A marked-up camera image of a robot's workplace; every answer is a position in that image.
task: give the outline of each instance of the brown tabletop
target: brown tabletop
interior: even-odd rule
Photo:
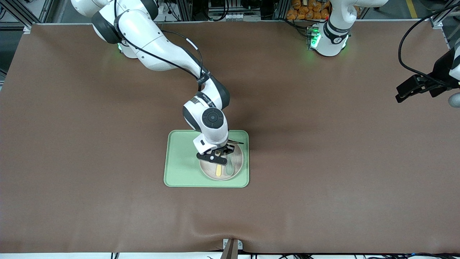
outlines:
[[[460,252],[459,110],[445,93],[395,101],[413,22],[358,22],[343,52],[285,23],[168,24],[229,89],[250,137],[246,188],[169,188],[167,136],[196,92],[91,26],[36,25],[0,93],[0,252],[173,252],[243,241],[259,253]],[[169,37],[186,46],[186,42]],[[447,51],[421,24],[403,49],[429,72]]]

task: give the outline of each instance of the gray floor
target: gray floor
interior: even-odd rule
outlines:
[[[90,23],[91,19],[77,13],[70,0],[56,0],[55,12],[51,15],[53,22],[61,23]],[[431,11],[440,9],[445,0],[411,0],[414,4],[417,17],[421,18],[430,14]],[[411,19],[407,2],[404,0],[389,0],[379,9],[370,9],[364,19]],[[460,38],[460,32],[453,33],[460,22],[448,17],[444,20],[444,32],[450,36],[449,44],[453,44]],[[21,38],[22,31],[0,30],[0,68],[8,70]]]

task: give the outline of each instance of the pile of brown food items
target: pile of brown food items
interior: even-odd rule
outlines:
[[[331,13],[329,0],[325,3],[316,0],[292,0],[291,4],[292,9],[286,15],[288,20],[327,19]]]

